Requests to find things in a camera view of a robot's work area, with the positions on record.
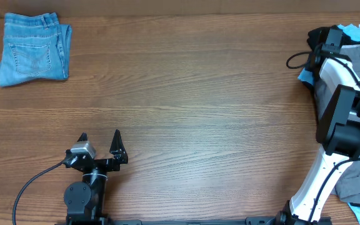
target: wooden table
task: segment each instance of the wooden table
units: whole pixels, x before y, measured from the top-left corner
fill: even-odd
[[[272,216],[302,184],[318,144],[309,91],[286,59],[308,31],[359,24],[360,13],[62,18],[73,28],[70,78],[0,88],[0,224],[38,172],[84,131],[109,157],[120,129],[129,164],[109,174],[114,219]],[[0,60],[3,20],[0,19]],[[296,59],[297,64],[305,59]],[[63,192],[81,174],[34,181],[18,224],[66,216]],[[331,196],[323,214],[356,224]]]

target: denim jeans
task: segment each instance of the denim jeans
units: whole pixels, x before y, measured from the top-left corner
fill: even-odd
[[[5,14],[0,86],[37,78],[68,78],[72,29],[55,13],[28,17]]]

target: black cable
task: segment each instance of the black cable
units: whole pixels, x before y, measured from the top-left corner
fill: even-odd
[[[297,54],[293,54],[293,55],[292,55],[291,57],[289,57],[289,58],[287,59],[287,61],[286,61],[286,66],[287,66],[287,68],[289,68],[289,69],[298,69],[298,68],[303,68],[303,67],[305,67],[305,66],[310,62],[312,53],[313,53],[313,52],[310,51],[310,52],[300,52],[300,53],[297,53]],[[294,58],[297,57],[297,56],[302,56],[302,55],[304,55],[304,54],[309,54],[309,56],[307,57],[307,61],[306,61],[304,64],[301,64],[301,65],[299,65],[299,66],[290,66],[290,65],[289,65],[290,60],[294,59]]]
[[[56,164],[53,167],[50,167],[46,170],[44,170],[43,172],[40,172],[39,174],[35,175],[33,178],[31,178],[23,187],[22,189],[19,191],[19,194],[16,197],[15,203],[13,204],[13,210],[12,210],[12,223],[13,225],[16,225],[16,208],[18,206],[19,203],[19,199],[22,196],[24,190],[29,186],[30,183],[32,183],[35,179],[39,178],[40,176],[42,176],[43,174],[48,173],[49,171],[59,167],[60,165],[63,164],[63,161],[61,161],[60,163]]]
[[[320,50],[320,48],[322,47],[323,43],[320,43],[318,44],[313,51],[306,51],[306,52],[300,52],[300,53],[297,53],[297,54],[293,54],[292,56],[290,56],[287,61],[286,61],[286,66],[287,68],[289,69],[299,69],[299,68],[303,68],[305,67],[306,65],[308,65],[310,62],[311,62],[311,57],[312,57],[312,54],[316,53],[318,50]],[[299,66],[290,66],[289,63],[290,63],[290,60],[294,59],[295,57],[297,56],[302,56],[304,54],[309,54],[309,56],[307,57],[307,61],[304,63],[304,64],[301,64]]]
[[[347,70],[348,72],[350,73],[350,75],[352,76],[352,78],[354,79],[355,83],[360,87],[360,80],[358,79],[358,77],[354,74],[353,70],[345,63],[343,63],[342,61],[340,61],[339,59],[335,58],[335,57],[332,57],[332,56],[328,56],[328,58],[336,61],[337,63],[343,65]],[[345,164],[345,163],[350,163],[350,162],[355,162],[355,161],[360,161],[360,158],[357,158],[355,160],[352,160],[352,159],[347,159],[347,160],[344,160],[342,162],[339,162],[338,164],[336,164],[330,171],[330,173],[327,175],[327,177],[325,178],[325,180],[323,181],[322,183],[322,186],[320,187],[319,189],[319,192],[317,193],[317,196],[316,198],[314,199],[314,203],[313,203],[313,207],[312,207],[312,210],[311,210],[311,213],[309,215],[309,219],[308,219],[308,222],[311,221],[312,217],[313,217],[313,214],[315,212],[315,209],[316,209],[316,206],[318,205],[318,202],[319,202],[319,198],[320,198],[320,195],[322,194],[323,192],[323,189],[326,185],[326,183],[329,181],[331,175],[333,175],[333,173],[335,172],[335,170],[337,170],[339,168],[339,166]]]

